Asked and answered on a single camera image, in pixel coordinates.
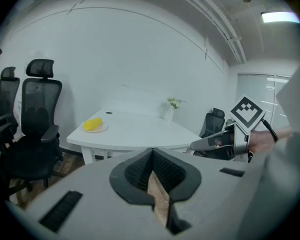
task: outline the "wooden floor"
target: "wooden floor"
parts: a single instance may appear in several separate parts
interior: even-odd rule
[[[84,165],[85,162],[82,156],[63,153],[63,161],[60,165],[56,164],[53,170],[68,175]],[[48,180],[49,187],[58,182],[60,179],[60,177],[51,176]],[[22,183],[23,181],[20,179],[12,179],[10,181],[10,187],[14,187]],[[11,195],[10,201],[18,205],[22,209],[27,208],[27,206],[32,202],[32,200],[34,200],[40,193],[45,191],[43,180],[32,181],[31,185],[33,188],[31,192],[28,192],[25,188]],[[158,178],[153,172],[149,178],[147,192],[149,195],[152,195],[154,197],[154,216],[163,226],[165,226],[168,217],[169,195],[165,192],[164,188],[162,187]]]

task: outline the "white wall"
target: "white wall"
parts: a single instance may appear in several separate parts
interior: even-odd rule
[[[162,17],[173,15],[157,10]],[[61,147],[99,109],[156,116],[166,97],[181,99],[173,121],[199,134],[205,114],[226,108],[228,67],[203,52],[203,39],[185,22],[180,31],[153,18],[116,8],[74,9],[46,16],[9,35],[1,45],[0,72],[15,66],[21,81],[34,58],[55,60],[63,89],[55,111]],[[17,104],[21,95],[17,95]]]
[[[277,74],[292,76],[300,62],[290,59],[256,59],[245,64],[232,66],[228,75],[227,112],[236,102],[238,74]]]

